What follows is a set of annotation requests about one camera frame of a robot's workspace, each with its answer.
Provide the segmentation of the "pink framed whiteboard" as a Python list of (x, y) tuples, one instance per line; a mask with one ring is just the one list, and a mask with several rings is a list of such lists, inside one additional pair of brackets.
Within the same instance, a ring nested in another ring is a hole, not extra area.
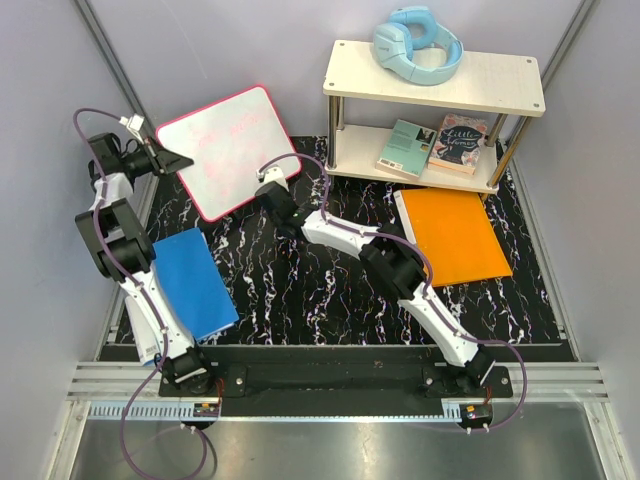
[(202, 220), (215, 222), (252, 201), (257, 171), (270, 160), (290, 179), (302, 170), (268, 91), (256, 85), (156, 129), (166, 149), (193, 164), (178, 172)]

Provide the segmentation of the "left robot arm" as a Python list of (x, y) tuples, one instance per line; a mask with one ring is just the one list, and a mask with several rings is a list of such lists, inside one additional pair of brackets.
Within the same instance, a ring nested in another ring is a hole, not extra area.
[(156, 254), (129, 203), (137, 178), (174, 174), (194, 161), (151, 138), (134, 145), (131, 152), (122, 149), (114, 133), (88, 139), (94, 155), (88, 168), (95, 200), (87, 212), (75, 217), (75, 223), (100, 273), (125, 292), (131, 326), (141, 336), (137, 340), (141, 360), (160, 368), (164, 384), (203, 396), (214, 388), (216, 372), (197, 346), (195, 318), (161, 283), (168, 278), (161, 269), (171, 257), (167, 251)]

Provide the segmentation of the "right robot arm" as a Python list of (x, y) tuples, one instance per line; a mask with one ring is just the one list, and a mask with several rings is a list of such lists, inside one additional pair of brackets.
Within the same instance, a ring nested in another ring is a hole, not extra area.
[(430, 284), (431, 267), (401, 229), (394, 224), (359, 225), (299, 206), (287, 188), (274, 181), (261, 186), (256, 198), (282, 235), (358, 259), (370, 283), (408, 311), (436, 342), (460, 393), (472, 397), (488, 387), (495, 360), (439, 299)]

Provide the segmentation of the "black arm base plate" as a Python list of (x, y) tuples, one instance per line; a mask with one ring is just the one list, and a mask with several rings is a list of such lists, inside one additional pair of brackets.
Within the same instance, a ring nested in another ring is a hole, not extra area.
[(441, 416), (446, 400), (514, 396), (506, 368), (474, 387), (432, 346), (206, 347), (211, 377), (201, 386), (162, 381), (163, 397), (222, 395), (223, 419), (381, 420)]

